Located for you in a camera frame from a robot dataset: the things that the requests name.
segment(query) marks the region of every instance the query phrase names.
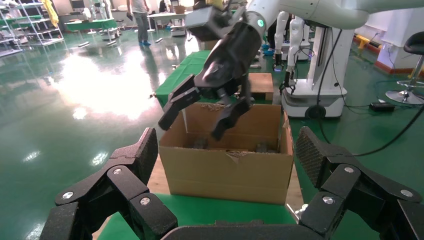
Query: bar stool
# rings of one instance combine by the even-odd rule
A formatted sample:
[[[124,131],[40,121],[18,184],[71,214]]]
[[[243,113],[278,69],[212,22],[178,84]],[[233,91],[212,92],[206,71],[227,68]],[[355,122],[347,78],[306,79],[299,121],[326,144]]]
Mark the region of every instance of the bar stool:
[[[410,54],[420,55],[415,69],[412,72],[411,80],[397,81],[397,84],[405,86],[403,91],[388,91],[385,95],[396,102],[411,105],[424,104],[424,99],[417,97],[413,88],[424,88],[424,83],[418,81],[424,63],[424,31],[415,33],[405,43],[403,50]]]
[[[115,22],[117,22],[119,24],[118,29],[120,31],[125,30],[125,27],[123,26],[123,24],[124,24],[124,20],[123,19],[117,19],[117,20],[115,20]]]

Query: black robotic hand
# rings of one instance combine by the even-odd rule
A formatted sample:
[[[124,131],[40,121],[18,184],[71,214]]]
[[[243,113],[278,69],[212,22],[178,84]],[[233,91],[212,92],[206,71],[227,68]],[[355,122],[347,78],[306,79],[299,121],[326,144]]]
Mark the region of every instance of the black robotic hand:
[[[178,112],[199,101],[201,96],[222,100],[225,108],[212,132],[212,136],[220,140],[225,130],[234,127],[239,117],[251,107],[248,71],[260,46],[261,36],[258,32],[244,21],[237,22],[212,50],[203,70],[196,76],[186,78],[169,94],[159,126],[168,130]],[[233,103],[230,96],[239,90],[239,86],[239,98]]]

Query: jeans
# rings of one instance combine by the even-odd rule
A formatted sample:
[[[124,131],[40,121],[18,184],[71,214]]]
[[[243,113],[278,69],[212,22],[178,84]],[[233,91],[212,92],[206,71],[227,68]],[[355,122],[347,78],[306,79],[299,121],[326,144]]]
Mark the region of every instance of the jeans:
[[[276,31],[277,31],[277,21],[274,22],[269,28],[268,28],[268,43],[270,49],[276,48]]]
[[[149,29],[149,20],[147,19],[147,12],[133,12],[135,22],[138,27],[138,42],[142,43],[147,41],[149,36],[147,35],[147,30]]]

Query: white table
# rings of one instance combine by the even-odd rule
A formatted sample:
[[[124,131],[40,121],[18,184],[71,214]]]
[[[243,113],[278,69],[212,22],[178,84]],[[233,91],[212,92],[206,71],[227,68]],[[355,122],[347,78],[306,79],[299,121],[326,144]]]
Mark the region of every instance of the white table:
[[[192,13],[191,11],[186,11],[184,13],[181,14],[176,14],[173,12],[166,12],[166,13],[157,13],[157,14],[152,14],[152,15],[148,15],[148,18],[152,18],[154,20],[154,24],[156,26],[156,29],[158,29],[158,21],[169,21],[169,20],[173,20],[173,19],[184,19],[186,17],[187,14]],[[155,30],[152,29],[152,25],[150,24],[150,20],[148,21],[148,28],[149,30],[147,30],[148,32],[154,32]]]

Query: black stool seat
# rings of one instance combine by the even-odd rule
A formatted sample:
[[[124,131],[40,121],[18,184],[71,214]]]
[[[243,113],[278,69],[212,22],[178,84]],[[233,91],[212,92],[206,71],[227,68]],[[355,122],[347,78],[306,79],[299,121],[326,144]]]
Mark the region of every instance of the black stool seat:
[[[415,33],[408,38],[403,50],[410,54],[424,55],[424,31]]]

